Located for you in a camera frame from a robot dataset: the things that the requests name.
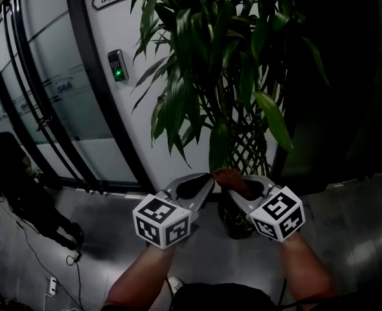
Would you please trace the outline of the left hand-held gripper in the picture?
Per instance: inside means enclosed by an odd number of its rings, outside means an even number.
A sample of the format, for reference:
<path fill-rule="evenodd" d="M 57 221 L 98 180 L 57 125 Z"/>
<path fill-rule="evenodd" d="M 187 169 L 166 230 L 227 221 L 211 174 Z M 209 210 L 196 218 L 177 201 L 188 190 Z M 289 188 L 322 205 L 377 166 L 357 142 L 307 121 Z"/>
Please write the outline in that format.
<path fill-rule="evenodd" d="M 132 212 L 137 236 L 159 249 L 186 241 L 198 228 L 198 211 L 214 185 L 209 173 L 197 173 L 173 180 L 156 195 L 148 194 Z"/>

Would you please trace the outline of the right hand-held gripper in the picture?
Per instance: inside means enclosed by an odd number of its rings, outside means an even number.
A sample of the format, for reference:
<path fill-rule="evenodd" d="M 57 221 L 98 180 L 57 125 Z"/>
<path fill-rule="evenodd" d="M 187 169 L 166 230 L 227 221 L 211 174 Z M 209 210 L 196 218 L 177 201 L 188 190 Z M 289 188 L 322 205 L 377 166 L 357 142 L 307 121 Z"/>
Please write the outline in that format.
<path fill-rule="evenodd" d="M 284 242 L 305 224 L 303 203 L 291 189 L 284 187 L 276 194 L 277 186 L 265 176 L 244 175 L 243 180 L 252 195 L 258 196 L 255 200 L 247 200 L 234 190 L 228 193 L 249 214 L 259 234 Z M 261 205 L 263 196 L 272 197 Z"/>

